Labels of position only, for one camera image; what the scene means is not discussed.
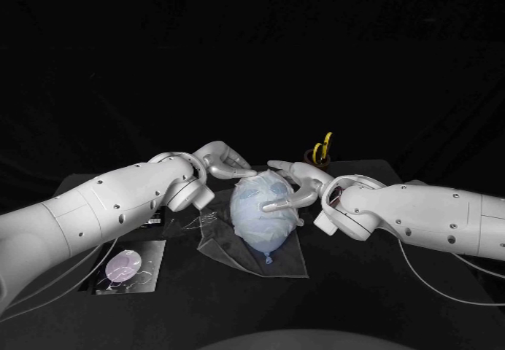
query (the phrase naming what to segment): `yellow scissors handle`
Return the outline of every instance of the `yellow scissors handle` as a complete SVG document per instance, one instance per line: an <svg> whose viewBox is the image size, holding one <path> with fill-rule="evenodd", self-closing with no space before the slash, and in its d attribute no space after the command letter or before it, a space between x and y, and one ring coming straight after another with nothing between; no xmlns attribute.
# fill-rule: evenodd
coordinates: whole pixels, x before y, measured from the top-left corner
<svg viewBox="0 0 505 350"><path fill-rule="evenodd" d="M323 143L323 159L325 159L328 155L328 147L331 146L331 133L325 134L324 143Z"/></svg>
<svg viewBox="0 0 505 350"><path fill-rule="evenodd" d="M317 143L312 147L312 163L320 164L320 157L317 159L317 152L320 152L320 148L323 147L321 143Z"/></svg>

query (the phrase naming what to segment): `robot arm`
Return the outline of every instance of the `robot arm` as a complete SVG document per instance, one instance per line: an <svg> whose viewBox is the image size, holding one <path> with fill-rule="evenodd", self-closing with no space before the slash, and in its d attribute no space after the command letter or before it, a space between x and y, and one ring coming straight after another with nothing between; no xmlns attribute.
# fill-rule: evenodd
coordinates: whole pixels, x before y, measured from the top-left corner
<svg viewBox="0 0 505 350"><path fill-rule="evenodd" d="M311 192L321 199L314 225L328 235L340 229L364 241L375 228L382 228L403 243L505 260L505 199L419 182L386 186L362 175L324 182L321 171L308 164L269 161L268 165L297 178L298 184L307 178L320 182L317 187L301 185L298 192ZM295 192L284 203L263 203L262 210L305 206L298 198Z"/></svg>
<svg viewBox="0 0 505 350"><path fill-rule="evenodd" d="M226 179L255 175L236 152L214 141L194 154L161 153L147 163L103 173L54 198L1 215L0 314L51 266L138 228L158 206L180 211L191 203L201 209L213 199L207 172Z"/></svg>

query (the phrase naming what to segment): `scissors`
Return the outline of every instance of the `scissors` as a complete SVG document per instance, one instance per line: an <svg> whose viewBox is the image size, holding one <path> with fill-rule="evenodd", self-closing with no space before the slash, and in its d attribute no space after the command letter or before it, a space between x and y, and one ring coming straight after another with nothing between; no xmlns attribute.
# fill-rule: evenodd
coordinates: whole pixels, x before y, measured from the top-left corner
<svg viewBox="0 0 505 350"><path fill-rule="evenodd" d="M321 164L325 161L325 157L328 156L328 147L331 146L331 133L325 134L324 142L315 143L312 147L312 163Z"/></svg>

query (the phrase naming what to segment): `black tablecloth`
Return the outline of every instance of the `black tablecloth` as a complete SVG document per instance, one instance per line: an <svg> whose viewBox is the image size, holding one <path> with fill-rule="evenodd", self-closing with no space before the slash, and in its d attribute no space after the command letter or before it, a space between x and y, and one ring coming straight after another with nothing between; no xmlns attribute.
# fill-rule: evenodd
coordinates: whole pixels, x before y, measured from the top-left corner
<svg viewBox="0 0 505 350"><path fill-rule="evenodd" d="M362 174L386 185L402 182L382 160L334 162L328 173ZM93 176L69 176L56 194ZM207 186L217 191L236 181L209 177ZM318 203L301 209L305 222L318 211ZM167 240L154 292L99 296L70 292L0 324L0 349L184 350L285 328L360 333L413 349L505 349L497 347L505 344L499 310L452 302L425 287L388 232L376 230L362 242L338 232L327 236L308 223L298 236L310 279L263 279L229 268L196 251L200 233L194 230ZM467 267L450 254L415 246L406 246L405 252L416 272L442 292L490 302ZM24 293L50 281L86 253L44 273ZM93 261L9 312L64 291Z"/></svg>

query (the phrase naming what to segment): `white cable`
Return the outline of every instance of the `white cable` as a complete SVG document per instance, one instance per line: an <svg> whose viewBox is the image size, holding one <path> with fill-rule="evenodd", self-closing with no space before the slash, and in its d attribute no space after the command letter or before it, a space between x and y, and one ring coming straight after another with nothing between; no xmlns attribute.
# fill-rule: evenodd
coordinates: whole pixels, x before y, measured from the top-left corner
<svg viewBox="0 0 505 350"><path fill-rule="evenodd" d="M398 240L398 243L399 243L399 249L402 250L402 242ZM471 305L478 305L478 306L505 306L505 303L476 303L473 301L465 301L465 300L461 300L461 299L457 299L454 297L451 297L450 295L445 295L442 292L439 292L437 289L434 289L434 287L429 286L428 282L418 276L413 268L412 268L412 265L409 264L409 261L408 261L408 258L406 258L406 255L405 255L405 251L402 250L402 256L405 258L405 261L406 261L406 264L409 266L409 269L412 270L412 272L415 273L415 276L416 278L421 280L421 282L428 286L428 288L431 288L439 295L442 295L445 298L454 300L454 301L458 301L460 303L464 303L464 304L471 304Z"/></svg>
<svg viewBox="0 0 505 350"><path fill-rule="evenodd" d="M452 253L452 256L464 262L464 264L468 264L473 268L476 268L477 270L483 271L484 273L489 273L490 275L505 279L505 276L500 275L499 273L496 272L491 272L491 271L487 271L484 268L478 267L477 265L473 265L467 260L464 260L457 254Z"/></svg>
<svg viewBox="0 0 505 350"><path fill-rule="evenodd" d="M57 295L50 301L44 302L43 304L40 304L38 306L33 306L31 308L28 308L28 310L24 310L21 312L18 312L17 314L5 317L4 319L0 319L0 323L2 323L7 319L14 318L15 316L20 316L21 314L25 314L27 312L35 310L37 308L40 308L41 306L46 306L47 304L50 304L54 300L57 300L60 297L63 297L72 290L74 287L77 287L82 282L86 280L86 278L92 275L92 273L95 272L96 268L102 265L103 260L106 259L108 254L112 251L115 242L118 241L118 239L113 240L113 243L110 245L110 248L108 249L108 252L105 254L105 256L102 257L99 263L96 264L95 268L90 270L89 274L80 279L80 281L73 285L73 287L70 287L60 295Z"/></svg>
<svg viewBox="0 0 505 350"><path fill-rule="evenodd" d="M96 253L97 249L102 247L102 244L99 244L95 249L92 249L92 252L86 255L86 257L72 266L72 268L64 271L64 273L57 276L57 278L47 283L40 289L37 289L31 294L25 295L20 300L15 300L14 303L11 303L5 310L8 310L11 307L14 307L18 303L21 303L24 300L30 299L34 295L37 295L41 291L44 291L80 265L82 263L89 259L89 257Z"/></svg>

